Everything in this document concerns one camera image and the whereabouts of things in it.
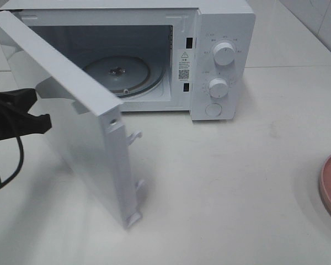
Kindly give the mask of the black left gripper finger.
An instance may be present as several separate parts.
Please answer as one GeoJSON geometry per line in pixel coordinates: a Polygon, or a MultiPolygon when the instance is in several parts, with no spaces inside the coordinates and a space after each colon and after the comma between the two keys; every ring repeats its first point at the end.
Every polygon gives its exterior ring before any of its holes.
{"type": "Polygon", "coordinates": [[[31,134],[44,134],[52,128],[49,114],[34,116],[29,113],[13,113],[12,136],[25,136],[31,134]]]}
{"type": "Polygon", "coordinates": [[[28,112],[37,101],[36,91],[33,88],[7,91],[5,95],[7,103],[25,112],[28,112]]]}

